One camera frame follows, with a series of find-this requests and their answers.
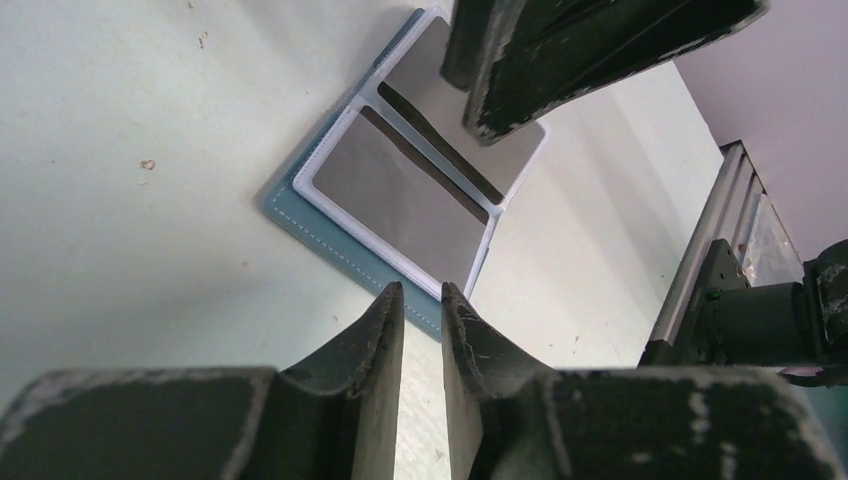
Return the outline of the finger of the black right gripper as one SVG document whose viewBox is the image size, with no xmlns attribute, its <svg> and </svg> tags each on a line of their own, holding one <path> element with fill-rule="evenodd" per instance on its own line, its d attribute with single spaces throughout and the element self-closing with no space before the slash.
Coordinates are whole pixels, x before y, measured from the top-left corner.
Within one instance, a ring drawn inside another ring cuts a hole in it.
<svg viewBox="0 0 848 480">
<path fill-rule="evenodd" d="M 511 41 L 511 2 L 455 1 L 440 74 L 463 92 L 483 92 Z"/>
<path fill-rule="evenodd" d="M 767 1 L 511 2 L 511 41 L 462 125 L 493 145 L 559 106 L 731 36 Z"/>
</svg>

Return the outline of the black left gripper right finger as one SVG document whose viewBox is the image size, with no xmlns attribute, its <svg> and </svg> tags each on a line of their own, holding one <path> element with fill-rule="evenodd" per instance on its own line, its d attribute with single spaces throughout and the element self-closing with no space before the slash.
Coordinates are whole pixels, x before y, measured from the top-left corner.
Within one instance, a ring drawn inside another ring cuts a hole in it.
<svg viewBox="0 0 848 480">
<path fill-rule="evenodd" d="M 442 286 L 455 479 L 843 479 L 818 420 L 776 373 L 558 370 Z"/>
</svg>

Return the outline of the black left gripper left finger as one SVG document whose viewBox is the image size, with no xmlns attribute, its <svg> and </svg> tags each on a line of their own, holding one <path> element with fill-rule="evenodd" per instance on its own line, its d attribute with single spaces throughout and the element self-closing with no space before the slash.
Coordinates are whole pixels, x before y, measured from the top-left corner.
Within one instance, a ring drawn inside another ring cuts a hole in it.
<svg viewBox="0 0 848 480">
<path fill-rule="evenodd" d="M 390 479 L 404 291 L 298 363 L 62 370 L 1 419 L 5 479 Z"/>
</svg>

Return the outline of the blue card holder wallet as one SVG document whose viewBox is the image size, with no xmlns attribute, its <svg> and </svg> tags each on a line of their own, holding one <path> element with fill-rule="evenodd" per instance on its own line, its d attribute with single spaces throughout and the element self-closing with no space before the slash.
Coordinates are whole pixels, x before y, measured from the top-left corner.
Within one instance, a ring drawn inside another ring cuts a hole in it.
<svg viewBox="0 0 848 480">
<path fill-rule="evenodd" d="M 461 125 L 466 94 L 448 84 L 439 72 L 449 32 L 442 8 L 434 5 L 413 11 L 264 202 L 275 223 L 369 292 L 378 293 L 387 284 L 400 282 L 406 317 L 433 337 L 440 334 L 441 291 L 447 282 L 436 294 L 425 292 L 347 233 L 299 192 L 295 182 L 347 112 L 356 112 L 363 105 L 374 108 L 488 212 L 488 234 L 475 282 L 468 290 L 455 284 L 470 295 L 498 223 L 545 148 L 549 129 L 536 121 L 492 146 L 473 139 Z"/>
</svg>

